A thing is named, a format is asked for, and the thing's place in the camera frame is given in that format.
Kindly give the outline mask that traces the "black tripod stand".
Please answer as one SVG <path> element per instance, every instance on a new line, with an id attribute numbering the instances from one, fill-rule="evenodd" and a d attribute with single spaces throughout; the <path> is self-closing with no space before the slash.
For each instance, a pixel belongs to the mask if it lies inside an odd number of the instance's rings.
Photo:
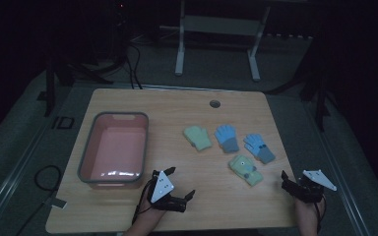
<path id="1" fill-rule="evenodd" d="M 303 84 L 299 98 L 302 101 L 311 101 L 316 98 L 315 122 L 321 132 L 325 131 L 324 116 L 329 114 L 325 106 L 328 82 L 325 42 L 321 34 L 314 36 L 292 79 L 281 86 L 265 91 L 265 94 L 279 94 Z"/>
<path id="2" fill-rule="evenodd" d="M 45 29 L 46 102 L 44 115 L 55 107 L 55 84 L 74 84 L 74 74 L 109 85 L 102 75 L 125 63 L 127 20 L 122 0 L 48 0 L 51 12 Z"/>

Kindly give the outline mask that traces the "plain green mitten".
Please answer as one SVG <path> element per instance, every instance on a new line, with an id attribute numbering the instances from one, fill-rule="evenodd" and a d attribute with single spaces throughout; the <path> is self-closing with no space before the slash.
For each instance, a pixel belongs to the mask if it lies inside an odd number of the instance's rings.
<path id="1" fill-rule="evenodd" d="M 205 128 L 199 126 L 187 127 L 184 129 L 183 135 L 197 151 L 202 151 L 212 146 L 212 142 Z"/>

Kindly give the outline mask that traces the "dotted blue glove grey cuff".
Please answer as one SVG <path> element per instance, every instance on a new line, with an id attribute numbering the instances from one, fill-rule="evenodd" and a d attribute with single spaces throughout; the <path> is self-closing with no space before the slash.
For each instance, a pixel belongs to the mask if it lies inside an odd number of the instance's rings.
<path id="1" fill-rule="evenodd" d="M 268 164 L 276 159 L 260 134 L 248 134 L 243 142 L 244 147 L 263 164 Z"/>

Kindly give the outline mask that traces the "grey tape piece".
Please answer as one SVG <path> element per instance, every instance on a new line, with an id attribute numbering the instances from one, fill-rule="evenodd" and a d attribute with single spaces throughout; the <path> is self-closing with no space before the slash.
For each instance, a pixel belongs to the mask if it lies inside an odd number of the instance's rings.
<path id="1" fill-rule="evenodd" d="M 66 201 L 60 200 L 58 198 L 48 198 L 44 201 L 47 206 L 64 208 L 67 205 Z"/>

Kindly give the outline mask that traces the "plain blue glove grey cuff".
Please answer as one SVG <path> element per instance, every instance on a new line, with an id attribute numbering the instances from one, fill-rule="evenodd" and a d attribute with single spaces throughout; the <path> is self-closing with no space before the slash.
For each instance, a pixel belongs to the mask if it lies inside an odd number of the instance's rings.
<path id="1" fill-rule="evenodd" d="M 235 128 L 231 125 L 218 126 L 215 131 L 215 137 L 225 153 L 239 151 Z"/>

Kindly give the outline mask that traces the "person's left hand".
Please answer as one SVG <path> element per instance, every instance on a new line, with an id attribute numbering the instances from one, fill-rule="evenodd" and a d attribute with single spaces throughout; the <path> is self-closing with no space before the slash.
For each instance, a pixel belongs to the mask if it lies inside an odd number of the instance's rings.
<path id="1" fill-rule="evenodd" d="M 152 208 L 149 201 L 143 200 L 140 204 L 140 210 L 137 214 L 134 226 L 140 230 L 151 232 L 158 226 L 165 214 L 165 210 Z"/>

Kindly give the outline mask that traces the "pink plastic basin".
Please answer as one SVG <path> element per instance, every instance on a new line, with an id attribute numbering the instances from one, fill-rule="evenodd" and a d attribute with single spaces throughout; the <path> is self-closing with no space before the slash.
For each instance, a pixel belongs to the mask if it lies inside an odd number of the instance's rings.
<path id="1" fill-rule="evenodd" d="M 143 112 L 100 112 L 93 120 L 77 175 L 93 189 L 142 185 L 149 117 Z"/>

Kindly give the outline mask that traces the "white metal desk frame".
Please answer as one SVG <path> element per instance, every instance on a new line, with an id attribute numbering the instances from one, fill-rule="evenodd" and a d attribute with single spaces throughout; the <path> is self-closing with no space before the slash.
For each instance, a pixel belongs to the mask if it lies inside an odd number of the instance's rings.
<path id="1" fill-rule="evenodd" d="M 184 71 L 185 59 L 185 33 L 204 32 L 216 34 L 231 34 L 242 36 L 253 36 L 253 45 L 246 50 L 248 64 L 253 82 L 259 82 L 261 76 L 259 73 L 256 54 L 259 50 L 260 41 L 264 35 L 264 29 L 270 15 L 271 7 L 266 6 L 262 13 L 259 14 L 259 20 L 245 20 L 232 18 L 207 17 L 200 15 L 187 15 L 187 0 L 179 1 L 179 26 L 178 31 L 178 48 L 175 61 L 175 76 L 182 76 Z"/>

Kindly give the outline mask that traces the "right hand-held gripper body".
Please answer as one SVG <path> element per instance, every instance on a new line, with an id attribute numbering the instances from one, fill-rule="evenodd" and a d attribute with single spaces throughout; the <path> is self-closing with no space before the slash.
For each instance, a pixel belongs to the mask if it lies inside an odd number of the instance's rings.
<path id="1" fill-rule="evenodd" d="M 337 186 L 321 170 L 303 170 L 292 195 L 307 204 L 319 203 L 326 189 L 336 192 Z"/>

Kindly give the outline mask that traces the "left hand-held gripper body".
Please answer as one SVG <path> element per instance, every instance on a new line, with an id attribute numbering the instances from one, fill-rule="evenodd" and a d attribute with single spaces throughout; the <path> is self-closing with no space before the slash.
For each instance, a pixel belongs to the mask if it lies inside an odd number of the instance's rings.
<path id="1" fill-rule="evenodd" d="M 163 170 L 153 171 L 147 200 L 150 202 L 152 208 L 155 209 L 184 212 L 187 201 L 184 198 L 176 198 L 171 195 L 174 185 L 168 176 L 164 174 Z"/>

